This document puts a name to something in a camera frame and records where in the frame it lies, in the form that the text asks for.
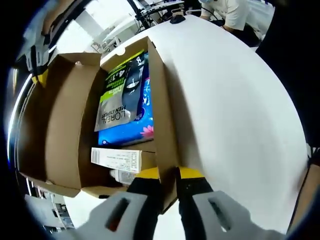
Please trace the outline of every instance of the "printed label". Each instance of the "printed label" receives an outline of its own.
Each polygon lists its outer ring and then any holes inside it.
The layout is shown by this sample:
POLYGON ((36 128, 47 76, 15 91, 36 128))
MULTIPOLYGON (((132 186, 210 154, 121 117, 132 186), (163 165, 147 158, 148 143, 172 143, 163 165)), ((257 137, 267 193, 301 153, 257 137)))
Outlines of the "printed label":
POLYGON ((121 170, 115 171, 115 180, 122 184, 130 185, 134 181, 135 177, 136 174, 132 172, 121 170))
POLYGON ((106 149, 93 147, 91 162, 100 166, 139 173, 141 170, 140 150, 106 149))
POLYGON ((120 106, 118 108, 115 108, 109 112, 105 112, 101 116, 102 122, 105 123, 110 123, 113 122, 114 120, 118 121, 122 118, 126 117, 126 106, 120 106))

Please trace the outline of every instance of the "blue package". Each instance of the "blue package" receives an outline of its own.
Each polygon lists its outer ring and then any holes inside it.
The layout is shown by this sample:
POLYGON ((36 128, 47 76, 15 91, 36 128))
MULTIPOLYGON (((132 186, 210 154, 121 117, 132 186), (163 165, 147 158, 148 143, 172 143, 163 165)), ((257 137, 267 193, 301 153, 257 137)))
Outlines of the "blue package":
POLYGON ((129 145, 133 143, 145 142, 154 138, 154 118, 152 112, 151 88, 148 68, 148 54, 144 68, 143 88, 140 92, 140 100, 137 108, 137 117, 134 121, 126 124, 110 127, 98 132, 98 145, 129 145))

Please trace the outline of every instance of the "white shirt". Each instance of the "white shirt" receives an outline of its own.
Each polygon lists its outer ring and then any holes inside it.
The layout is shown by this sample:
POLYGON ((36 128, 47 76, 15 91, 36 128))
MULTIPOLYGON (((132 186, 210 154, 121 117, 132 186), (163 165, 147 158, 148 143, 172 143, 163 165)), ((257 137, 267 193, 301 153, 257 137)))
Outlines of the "white shirt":
MULTIPOLYGON (((242 31, 247 23, 255 31, 259 31, 255 15, 251 12, 247 0, 212 0, 209 3, 202 3, 202 7, 212 13, 216 11, 229 28, 242 31)), ((203 8, 201 15, 210 17, 212 14, 203 8)))

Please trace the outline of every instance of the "face mask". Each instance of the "face mask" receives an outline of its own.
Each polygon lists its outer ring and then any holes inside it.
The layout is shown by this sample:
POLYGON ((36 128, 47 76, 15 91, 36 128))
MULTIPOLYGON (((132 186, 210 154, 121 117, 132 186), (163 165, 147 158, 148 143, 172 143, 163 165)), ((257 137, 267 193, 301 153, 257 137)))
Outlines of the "face mask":
POLYGON ((203 4, 209 4, 211 3, 213 0, 200 0, 201 3, 203 4))

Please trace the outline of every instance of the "pink flower print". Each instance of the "pink flower print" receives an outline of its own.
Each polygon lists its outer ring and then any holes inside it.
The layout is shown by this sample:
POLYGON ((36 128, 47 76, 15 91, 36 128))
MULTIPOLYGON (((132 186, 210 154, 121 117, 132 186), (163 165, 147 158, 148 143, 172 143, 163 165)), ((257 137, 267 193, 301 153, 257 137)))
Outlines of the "pink flower print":
POLYGON ((148 127, 143 127, 143 132, 140 132, 140 134, 145 138, 145 139, 150 139, 154 137, 154 127, 148 125, 148 127))

